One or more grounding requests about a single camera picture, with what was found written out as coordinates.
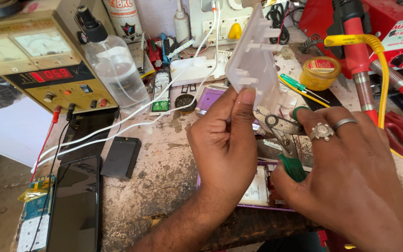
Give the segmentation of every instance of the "red digital display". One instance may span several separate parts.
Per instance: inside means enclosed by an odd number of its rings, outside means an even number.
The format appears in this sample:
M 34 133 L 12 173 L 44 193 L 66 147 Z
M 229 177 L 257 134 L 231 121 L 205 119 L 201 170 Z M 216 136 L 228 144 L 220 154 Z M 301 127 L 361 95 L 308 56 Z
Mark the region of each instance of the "red digital display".
M 73 75 L 66 68 L 31 72 L 29 74 L 38 82 L 53 81 L 73 77 Z

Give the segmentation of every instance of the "screwdriver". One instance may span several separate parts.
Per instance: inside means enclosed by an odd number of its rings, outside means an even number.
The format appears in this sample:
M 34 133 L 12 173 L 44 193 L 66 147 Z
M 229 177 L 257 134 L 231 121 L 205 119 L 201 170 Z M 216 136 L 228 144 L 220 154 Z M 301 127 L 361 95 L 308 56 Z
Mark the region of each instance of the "screwdriver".
M 311 94 L 313 94 L 314 96 L 320 98 L 321 100 L 324 100 L 325 102 L 329 103 L 327 100 L 323 99 L 321 96 L 315 94 L 314 92 L 310 91 L 309 89 L 306 89 L 306 85 L 300 84 L 297 81 L 295 81 L 294 79 L 288 77 L 286 74 L 281 74 L 281 78 L 283 78 L 286 82 L 288 82 L 292 87 L 300 90 L 300 91 L 306 91 L 309 92 Z

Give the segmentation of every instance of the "wooden workbench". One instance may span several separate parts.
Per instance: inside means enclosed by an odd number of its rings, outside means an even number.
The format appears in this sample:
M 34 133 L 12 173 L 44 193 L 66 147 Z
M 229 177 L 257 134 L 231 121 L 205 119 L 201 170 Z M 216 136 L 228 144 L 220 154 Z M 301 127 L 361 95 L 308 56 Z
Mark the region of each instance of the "wooden workbench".
M 296 28 L 289 28 L 290 43 L 302 43 L 307 38 Z M 234 46 L 222 46 L 223 50 Z M 212 58 L 214 48 L 208 49 L 203 56 Z M 285 46 L 275 59 L 280 66 L 279 72 L 297 78 L 301 73 L 301 65 L 289 46 Z M 330 88 L 343 106 L 351 111 L 359 111 L 360 105 L 352 80 L 340 75 Z M 304 100 L 290 91 L 298 99 L 297 105 L 305 105 Z M 171 89 L 172 108 L 175 98 L 181 94 L 181 87 Z M 402 114 L 393 105 L 388 105 L 395 112 Z M 134 117 L 122 124 L 122 128 L 140 123 L 149 118 L 146 114 Z M 124 132 L 121 136 L 137 137 L 142 141 L 142 148 L 132 178 L 104 178 L 103 185 L 103 251 L 124 251 L 143 237 L 152 223 L 165 218 L 179 208 L 194 193 L 197 179 L 197 167 L 186 138 L 186 132 L 198 119 L 193 112 L 181 114 L 173 112 L 156 123 L 152 135 L 146 135 L 139 127 Z M 64 118 L 48 140 L 46 149 L 56 145 L 59 131 L 64 126 Z M 118 131 L 118 126 L 111 129 L 110 135 Z M 312 167 L 313 159 L 310 141 L 301 137 L 303 165 Z M 111 141 L 107 141 L 102 158 L 107 156 Z M 264 145 L 258 140 L 258 155 L 275 159 L 281 153 L 277 149 Z M 398 176 L 403 186 L 403 160 L 395 157 Z M 47 175 L 51 161 L 39 167 L 39 175 Z M 203 247 L 204 251 L 218 251 L 245 244 L 261 242 L 272 238 L 299 234 L 318 230 L 320 227 L 302 215 L 293 212 L 280 212 L 262 209 L 236 208 L 231 216 L 211 236 Z M 17 236 L 14 238 L 11 251 L 16 251 Z

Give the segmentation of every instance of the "black phone screen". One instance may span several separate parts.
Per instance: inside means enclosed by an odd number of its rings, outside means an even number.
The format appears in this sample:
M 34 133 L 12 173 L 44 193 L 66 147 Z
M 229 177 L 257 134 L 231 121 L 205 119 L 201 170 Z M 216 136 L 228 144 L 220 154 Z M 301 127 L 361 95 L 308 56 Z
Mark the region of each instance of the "black phone screen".
M 48 252 L 96 252 L 100 246 L 100 157 L 59 167 Z

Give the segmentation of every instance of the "cutting pliers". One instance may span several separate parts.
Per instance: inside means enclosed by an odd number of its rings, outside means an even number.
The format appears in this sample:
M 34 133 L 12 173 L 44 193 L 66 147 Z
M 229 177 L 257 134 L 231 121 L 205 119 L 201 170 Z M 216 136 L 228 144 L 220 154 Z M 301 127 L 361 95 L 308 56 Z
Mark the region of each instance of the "cutting pliers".
M 283 161 L 287 174 L 296 182 L 301 182 L 306 178 L 301 161 L 298 159 L 295 143 L 292 135 L 306 135 L 304 128 L 297 122 L 292 122 L 277 115 L 272 114 L 265 107 L 257 106 L 254 117 L 261 127 L 275 135 L 283 149 L 283 153 L 278 156 Z

